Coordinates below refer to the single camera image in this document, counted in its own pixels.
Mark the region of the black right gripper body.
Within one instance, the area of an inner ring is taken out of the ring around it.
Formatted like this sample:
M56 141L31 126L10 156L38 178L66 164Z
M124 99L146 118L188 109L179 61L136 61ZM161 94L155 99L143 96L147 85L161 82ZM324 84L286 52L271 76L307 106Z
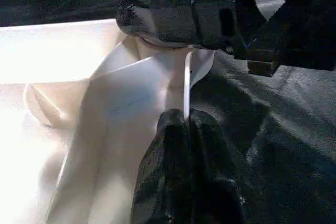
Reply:
M226 52L249 73L272 76L279 66L335 68L335 0L284 0L265 18L256 0L235 0L237 36Z

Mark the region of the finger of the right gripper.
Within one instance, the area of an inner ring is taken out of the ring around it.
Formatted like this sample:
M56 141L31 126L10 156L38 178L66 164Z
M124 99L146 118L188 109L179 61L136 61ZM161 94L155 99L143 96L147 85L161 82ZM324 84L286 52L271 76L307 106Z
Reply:
M169 47L223 48L235 36L235 0L121 0L126 34Z

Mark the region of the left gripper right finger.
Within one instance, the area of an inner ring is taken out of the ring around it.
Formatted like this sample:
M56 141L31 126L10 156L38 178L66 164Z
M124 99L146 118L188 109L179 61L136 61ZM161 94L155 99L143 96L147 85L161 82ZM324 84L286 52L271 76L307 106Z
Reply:
M195 162L196 223L262 223L259 196L235 164L218 121L206 112L190 113Z

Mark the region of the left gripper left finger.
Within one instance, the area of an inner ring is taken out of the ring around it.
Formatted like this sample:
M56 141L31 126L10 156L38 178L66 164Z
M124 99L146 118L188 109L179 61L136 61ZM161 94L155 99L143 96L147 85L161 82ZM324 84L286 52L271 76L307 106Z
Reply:
M183 112L167 110L157 124L139 165L130 223L193 223L193 155Z

